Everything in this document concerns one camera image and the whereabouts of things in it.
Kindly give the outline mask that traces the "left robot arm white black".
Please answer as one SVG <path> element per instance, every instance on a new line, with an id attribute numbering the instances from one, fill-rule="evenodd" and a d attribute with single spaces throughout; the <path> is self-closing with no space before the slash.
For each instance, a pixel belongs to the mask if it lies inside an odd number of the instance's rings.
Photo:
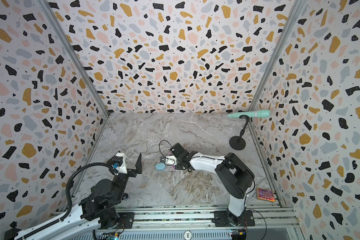
<path id="1" fill-rule="evenodd" d="M 128 169 L 124 153 L 116 153 L 106 163 L 91 163 L 79 168 L 66 185 L 67 210 L 35 227 L 20 230 L 12 228 L 5 232 L 6 240 L 69 240 L 87 231 L 105 230 L 114 234 L 118 230 L 131 229 L 135 213 L 118 213 L 116 205 L 127 198 L 125 189 L 129 178 L 143 172 L 142 158 L 138 157 L 134 169 Z M 74 178 L 91 167 L 105 167 L 114 176 L 112 180 L 102 179 L 91 187 L 88 197 L 73 205 L 71 188 Z"/>

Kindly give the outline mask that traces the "blue earbud charging case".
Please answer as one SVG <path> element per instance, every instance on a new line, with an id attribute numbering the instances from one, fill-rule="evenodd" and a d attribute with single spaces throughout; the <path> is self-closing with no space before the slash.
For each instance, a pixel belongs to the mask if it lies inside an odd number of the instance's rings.
<path id="1" fill-rule="evenodd" d="M 158 163 L 155 165 L 155 168 L 157 171 L 162 171 L 166 168 L 166 165 L 164 163 Z"/>

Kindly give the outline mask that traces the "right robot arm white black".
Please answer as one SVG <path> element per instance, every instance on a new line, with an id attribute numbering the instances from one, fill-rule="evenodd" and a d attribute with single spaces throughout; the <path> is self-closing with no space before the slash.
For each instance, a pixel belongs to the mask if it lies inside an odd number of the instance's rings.
<path id="1" fill-rule="evenodd" d="M 240 218 L 246 211 L 248 194 L 255 189 L 254 173 L 234 153 L 226 156 L 209 156 L 188 152 L 179 143 L 170 149 L 171 155 L 163 157 L 165 164 L 176 170 L 205 171 L 216 174 L 230 195 L 229 216 Z"/>

